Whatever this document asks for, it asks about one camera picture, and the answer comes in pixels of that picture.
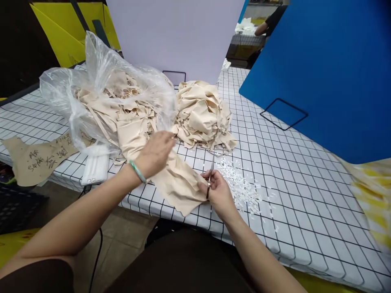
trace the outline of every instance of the blue board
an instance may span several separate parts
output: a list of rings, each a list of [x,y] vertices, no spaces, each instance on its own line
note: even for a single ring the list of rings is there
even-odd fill
[[[242,8],[242,12],[240,13],[240,16],[239,16],[239,20],[237,21],[238,23],[241,23],[242,20],[243,20],[243,17],[244,17],[244,13],[246,12],[246,9],[247,9],[247,5],[248,5],[248,2],[250,0],[245,0],[244,1],[244,5],[243,5],[243,8]]]
[[[350,163],[391,157],[389,15],[388,1],[292,1],[239,93],[307,112],[294,128]],[[269,112],[298,116],[283,103]]]

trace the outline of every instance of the black plastic crate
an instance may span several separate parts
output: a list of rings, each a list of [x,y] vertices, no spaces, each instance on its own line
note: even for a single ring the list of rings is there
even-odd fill
[[[24,230],[47,199],[17,186],[0,186],[0,234]]]

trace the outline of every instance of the floor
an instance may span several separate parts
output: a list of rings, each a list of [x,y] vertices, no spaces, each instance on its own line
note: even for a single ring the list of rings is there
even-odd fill
[[[50,197],[28,228],[42,227],[77,200],[79,193],[47,182],[34,192]],[[103,292],[143,251],[144,243],[158,218],[116,207],[102,226],[103,245],[99,256],[93,293]],[[75,268],[75,292],[88,292],[100,244],[99,232],[79,253]]]

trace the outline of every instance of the forearm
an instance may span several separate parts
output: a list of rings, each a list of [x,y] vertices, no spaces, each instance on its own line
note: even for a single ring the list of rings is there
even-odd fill
[[[247,271],[260,291],[267,293],[306,292],[263,245],[239,214],[226,221],[225,224]]]
[[[73,256],[81,251],[124,196],[141,183],[131,166],[67,207],[18,253],[23,258]]]
[[[256,36],[260,36],[264,34],[268,30],[268,24],[266,22],[262,23],[259,27],[257,27],[255,31]]]

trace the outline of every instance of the white board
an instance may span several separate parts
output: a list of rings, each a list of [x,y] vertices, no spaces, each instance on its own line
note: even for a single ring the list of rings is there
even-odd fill
[[[106,2],[126,61],[186,72],[187,81],[210,84],[217,82],[244,5],[244,0]]]

